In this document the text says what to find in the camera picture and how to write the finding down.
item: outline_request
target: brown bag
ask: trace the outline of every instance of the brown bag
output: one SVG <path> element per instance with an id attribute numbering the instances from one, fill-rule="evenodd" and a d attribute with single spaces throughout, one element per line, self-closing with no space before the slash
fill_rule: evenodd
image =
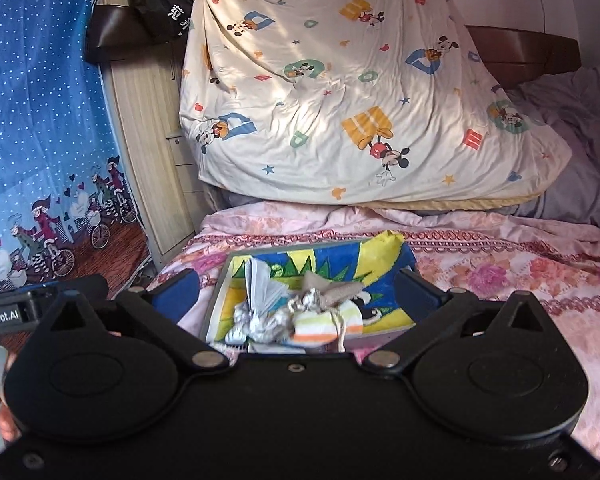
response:
<path id="1" fill-rule="evenodd" d="M 119 61 L 143 47 L 155 44 L 133 7 L 98 5 L 93 0 L 91 17 L 84 35 L 84 60 L 87 63 Z"/>

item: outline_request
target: wardrobe drawer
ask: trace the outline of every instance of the wardrobe drawer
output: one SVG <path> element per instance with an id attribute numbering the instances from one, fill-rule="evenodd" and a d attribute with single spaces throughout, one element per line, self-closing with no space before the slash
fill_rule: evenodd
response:
<path id="1" fill-rule="evenodd" d="M 196 163 L 196 159 L 193 157 L 193 152 L 191 151 L 191 147 L 189 146 L 186 137 L 169 139 L 169 144 L 171 146 L 171 153 L 173 153 L 173 161 L 176 166 Z"/>
<path id="2" fill-rule="evenodd" d="M 206 215 L 212 213 L 209 206 L 206 204 L 205 194 L 194 192 L 194 193 L 183 193 L 184 201 L 187 203 L 187 209 L 191 216 L 191 221 L 196 229 L 196 232 L 200 232 L 200 222 L 203 221 Z"/>
<path id="3" fill-rule="evenodd" d="M 202 191 L 202 183 L 198 180 L 197 164 L 176 166 L 176 172 L 184 192 Z"/>

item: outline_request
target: blue curtain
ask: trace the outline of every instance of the blue curtain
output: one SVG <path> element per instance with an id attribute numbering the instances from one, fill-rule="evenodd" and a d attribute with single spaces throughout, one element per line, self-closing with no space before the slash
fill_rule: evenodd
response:
<path id="1" fill-rule="evenodd" d="M 100 75 L 82 60 L 91 0 L 0 0 L 0 290 L 146 254 Z"/>

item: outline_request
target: wooden wardrobe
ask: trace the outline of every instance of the wooden wardrobe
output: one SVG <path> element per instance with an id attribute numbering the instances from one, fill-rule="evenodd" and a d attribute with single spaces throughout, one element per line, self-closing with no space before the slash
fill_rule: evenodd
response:
<path id="1" fill-rule="evenodd" d="M 127 5 L 127 0 L 99 0 Z M 180 131 L 184 45 L 152 46 L 100 66 L 109 114 L 155 265 L 168 263 L 210 212 Z"/>

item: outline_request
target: white cloth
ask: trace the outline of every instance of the white cloth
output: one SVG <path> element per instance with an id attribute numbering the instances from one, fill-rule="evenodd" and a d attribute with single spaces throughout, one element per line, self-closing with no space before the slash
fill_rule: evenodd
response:
<path id="1" fill-rule="evenodd" d="M 190 24 L 180 119 L 208 184 L 301 203 L 530 197 L 571 156 L 511 105 L 452 1 L 195 0 Z"/>

